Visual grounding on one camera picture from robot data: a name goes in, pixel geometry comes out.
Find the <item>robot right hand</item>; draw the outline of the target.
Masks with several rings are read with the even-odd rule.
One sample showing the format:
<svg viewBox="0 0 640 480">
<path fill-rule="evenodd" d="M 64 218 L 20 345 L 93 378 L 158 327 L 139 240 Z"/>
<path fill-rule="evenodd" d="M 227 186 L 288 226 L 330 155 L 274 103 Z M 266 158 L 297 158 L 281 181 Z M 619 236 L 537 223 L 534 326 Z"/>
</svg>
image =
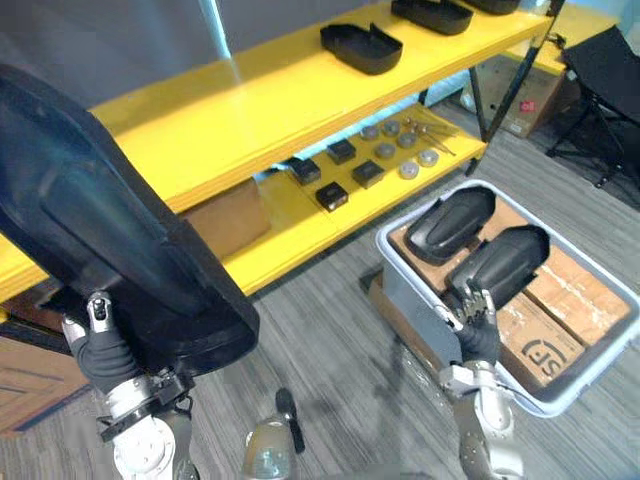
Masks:
<svg viewBox="0 0 640 480">
<path fill-rule="evenodd" d="M 490 292 L 468 287 L 453 315 L 463 361 L 484 361 L 494 367 L 499 360 L 501 342 L 497 309 Z"/>
</svg>

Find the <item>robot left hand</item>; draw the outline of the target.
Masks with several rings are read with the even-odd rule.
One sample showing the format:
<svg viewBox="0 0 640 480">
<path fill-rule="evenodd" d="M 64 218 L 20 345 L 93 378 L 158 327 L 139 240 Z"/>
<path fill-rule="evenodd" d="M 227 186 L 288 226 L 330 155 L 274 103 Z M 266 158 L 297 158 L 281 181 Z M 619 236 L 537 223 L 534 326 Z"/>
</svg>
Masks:
<svg viewBox="0 0 640 480">
<path fill-rule="evenodd" d="M 115 324 L 108 293 L 94 292 L 86 310 L 89 327 L 64 315 L 63 334 L 85 377 L 101 393 L 109 394 L 122 383 L 139 377 L 142 370 Z"/>
</svg>

